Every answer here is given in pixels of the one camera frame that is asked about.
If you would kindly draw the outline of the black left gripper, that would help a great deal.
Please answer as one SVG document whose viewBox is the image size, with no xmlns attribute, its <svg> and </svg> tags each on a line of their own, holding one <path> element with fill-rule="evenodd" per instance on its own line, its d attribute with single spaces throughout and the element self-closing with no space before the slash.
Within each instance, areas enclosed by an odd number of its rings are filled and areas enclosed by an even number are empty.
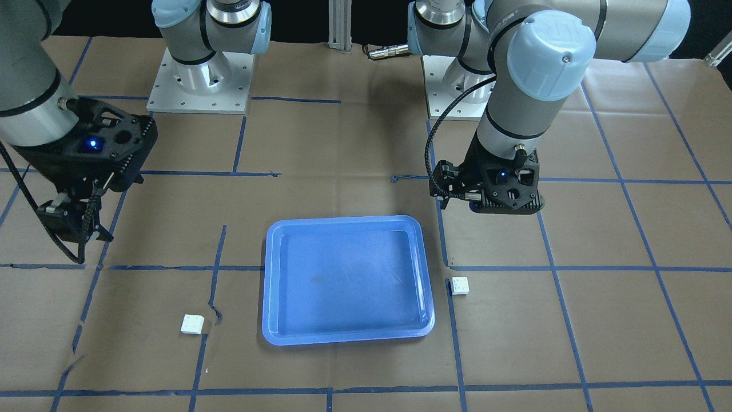
<svg viewBox="0 0 732 412">
<path fill-rule="evenodd" d="M 441 209 L 450 199 L 461 199 L 473 213 L 532 215 L 546 205 L 538 191 L 539 170 L 536 151 L 520 148 L 511 159 L 503 159 L 474 137 L 462 164 L 437 163 L 429 194 L 439 199 Z"/>
</svg>

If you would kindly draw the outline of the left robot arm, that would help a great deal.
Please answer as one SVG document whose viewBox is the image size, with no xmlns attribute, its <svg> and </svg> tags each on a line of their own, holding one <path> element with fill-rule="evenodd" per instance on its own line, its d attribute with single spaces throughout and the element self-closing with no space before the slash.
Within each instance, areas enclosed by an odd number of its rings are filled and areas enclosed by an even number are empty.
<svg viewBox="0 0 732 412">
<path fill-rule="evenodd" d="M 544 208 L 538 148 L 593 58 L 657 62 L 685 38 L 688 1 L 416 1 L 408 11 L 411 54 L 455 57 L 478 78 L 455 102 L 492 86 L 465 159 L 431 164 L 429 194 L 441 209 L 467 201 L 474 213 L 531 215 Z"/>
</svg>

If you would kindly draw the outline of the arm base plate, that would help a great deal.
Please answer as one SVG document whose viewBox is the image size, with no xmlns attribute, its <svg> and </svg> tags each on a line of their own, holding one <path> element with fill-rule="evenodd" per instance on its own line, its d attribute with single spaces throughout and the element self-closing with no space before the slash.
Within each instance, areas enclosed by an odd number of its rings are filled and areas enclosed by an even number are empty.
<svg viewBox="0 0 732 412">
<path fill-rule="evenodd" d="M 463 92 L 489 77 L 468 72 L 459 64 L 456 57 L 423 56 L 421 61 L 430 120 L 437 120 L 447 106 Z M 491 82 L 471 92 L 450 110 L 446 120 L 479 121 L 486 109 L 494 84 Z"/>
<path fill-rule="evenodd" d="M 207 62 L 184 65 L 166 50 L 146 108 L 155 113 L 245 115 L 253 68 L 251 54 L 218 52 Z"/>
</svg>

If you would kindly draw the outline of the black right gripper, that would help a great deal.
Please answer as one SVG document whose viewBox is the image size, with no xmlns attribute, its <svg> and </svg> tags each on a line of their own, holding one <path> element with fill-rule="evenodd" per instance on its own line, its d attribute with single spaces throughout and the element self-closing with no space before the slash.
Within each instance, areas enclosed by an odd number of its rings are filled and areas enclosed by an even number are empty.
<svg viewBox="0 0 732 412">
<path fill-rule="evenodd" d="M 16 151 L 57 189 L 57 198 L 34 207 L 63 241 L 113 240 L 100 221 L 101 198 L 143 183 L 141 168 L 157 141 L 157 124 L 148 115 L 129 114 L 89 98 L 68 104 L 80 120 L 55 142 Z"/>
</svg>

